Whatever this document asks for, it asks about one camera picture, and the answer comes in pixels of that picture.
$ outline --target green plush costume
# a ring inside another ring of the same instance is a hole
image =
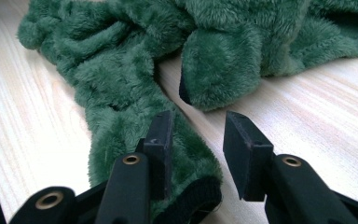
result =
[[[221,200],[222,176],[155,83],[155,62],[183,47],[182,99],[203,110],[228,105],[261,77],[358,56],[358,0],[31,0],[18,37],[57,65],[85,107],[92,186],[135,150],[157,113],[173,111],[172,197],[152,202],[151,217],[187,223]]]

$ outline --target wooden table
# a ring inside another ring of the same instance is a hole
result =
[[[0,0],[0,203],[9,220],[48,186],[89,188],[90,133],[74,90],[16,31],[26,0]],[[250,117],[278,154],[308,161],[328,186],[358,200],[358,59],[337,60],[293,77],[265,78],[236,104],[202,113],[178,97],[180,59],[159,66],[160,83],[221,161],[220,208],[203,223],[267,223],[262,203],[238,200],[222,145],[227,110]]]

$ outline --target light wood surface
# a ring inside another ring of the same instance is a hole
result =
[[[26,0],[0,0],[0,203],[9,220],[38,190],[89,188],[84,110],[55,67],[16,38]],[[238,200],[222,145],[227,110],[253,120],[275,152],[308,161],[328,186],[358,200],[358,59],[293,77],[264,78],[236,104],[202,113],[178,97],[178,57],[159,66],[166,94],[221,161],[224,200],[203,223],[267,223],[262,203]]]

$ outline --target green fur fabric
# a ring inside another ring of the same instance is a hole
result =
[[[155,223],[173,223],[168,212],[222,176],[155,82],[156,61],[183,48],[181,98],[202,110],[222,107],[261,77],[358,57],[358,0],[31,0],[18,37],[56,64],[85,107],[92,186],[108,178],[117,156],[135,150],[157,113],[173,111],[172,197],[151,211]]]

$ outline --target brass grommet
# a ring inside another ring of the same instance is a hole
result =
[[[296,159],[294,157],[284,157],[282,159],[282,161],[286,164],[286,165],[290,165],[293,167],[299,167],[301,166],[301,161],[299,159]]]
[[[124,157],[123,162],[127,165],[133,165],[133,164],[138,163],[140,160],[141,160],[141,158],[139,158],[138,156],[130,155],[130,156]]]
[[[55,190],[44,195],[39,200],[37,200],[35,207],[40,210],[46,210],[59,204],[62,201],[62,199],[63,199],[62,192]]]

